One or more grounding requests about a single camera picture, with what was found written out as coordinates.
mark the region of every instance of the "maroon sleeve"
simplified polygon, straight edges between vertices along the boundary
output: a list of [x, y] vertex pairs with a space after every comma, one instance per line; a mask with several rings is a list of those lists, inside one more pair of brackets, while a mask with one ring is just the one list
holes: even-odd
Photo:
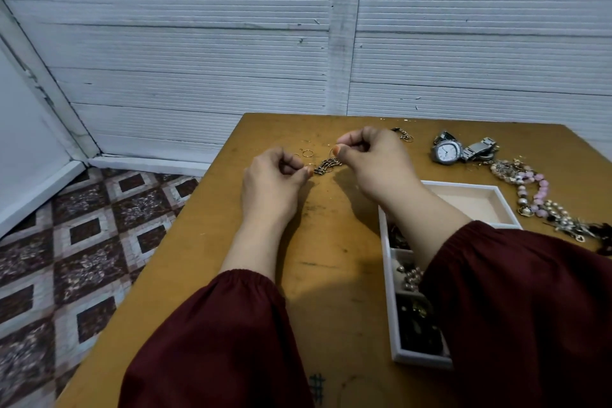
[[261, 274], [219, 274], [129, 365], [119, 407], [312, 407], [285, 299]]
[[612, 403], [612, 262], [568, 242], [474, 221], [420, 285], [470, 406]]

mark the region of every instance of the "wooden table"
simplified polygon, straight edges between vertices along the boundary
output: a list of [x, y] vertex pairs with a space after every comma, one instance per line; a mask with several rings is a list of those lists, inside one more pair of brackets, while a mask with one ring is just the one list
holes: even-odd
[[[519, 157], [550, 182], [550, 197], [591, 221], [610, 222], [612, 164], [561, 125], [313, 115], [244, 115], [165, 236], [133, 290], [102, 332], [57, 406], [115, 407], [123, 374], [159, 324], [216, 274], [241, 222], [242, 170], [273, 145], [327, 158], [336, 138], [365, 125], [400, 126], [422, 179], [511, 186], [486, 167], [445, 167], [429, 159], [433, 137], [449, 130], [465, 144], [485, 136], [500, 158]], [[390, 358], [383, 259], [376, 207], [347, 167], [314, 176], [303, 191], [279, 255], [279, 280], [306, 374], [321, 374], [323, 406], [416, 407], [457, 404], [453, 373], [394, 364]], [[539, 218], [525, 229], [554, 235]], [[569, 237], [559, 234], [564, 239]], [[596, 243], [587, 244], [595, 248]]]

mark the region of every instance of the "forearm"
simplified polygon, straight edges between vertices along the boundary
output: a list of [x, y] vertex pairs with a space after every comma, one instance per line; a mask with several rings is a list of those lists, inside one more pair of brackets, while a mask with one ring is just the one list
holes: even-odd
[[444, 242], [471, 221], [417, 179], [406, 180], [401, 190], [389, 197], [385, 209], [393, 216], [423, 270]]
[[219, 273], [251, 270], [274, 282], [279, 242], [284, 230], [285, 226], [279, 222], [261, 218], [244, 220]]

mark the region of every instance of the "white baseboard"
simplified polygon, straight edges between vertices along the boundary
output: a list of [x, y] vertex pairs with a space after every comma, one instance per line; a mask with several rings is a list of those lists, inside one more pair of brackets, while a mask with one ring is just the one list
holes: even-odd
[[5, 207], [4, 210], [0, 211], [0, 237], [57, 194], [84, 170], [85, 165], [82, 162], [73, 160], [61, 170], [28, 190], [20, 200]]
[[210, 163], [190, 161], [159, 160], [154, 158], [110, 157], [104, 156], [89, 159], [89, 164], [96, 168], [128, 169], [152, 173], [183, 174], [201, 177], [210, 167]]

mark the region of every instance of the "watch face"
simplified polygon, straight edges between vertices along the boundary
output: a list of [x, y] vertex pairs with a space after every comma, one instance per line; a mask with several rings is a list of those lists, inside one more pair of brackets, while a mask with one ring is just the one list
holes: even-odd
[[440, 163], [453, 163], [460, 157], [459, 147], [455, 142], [442, 142], [436, 149]]

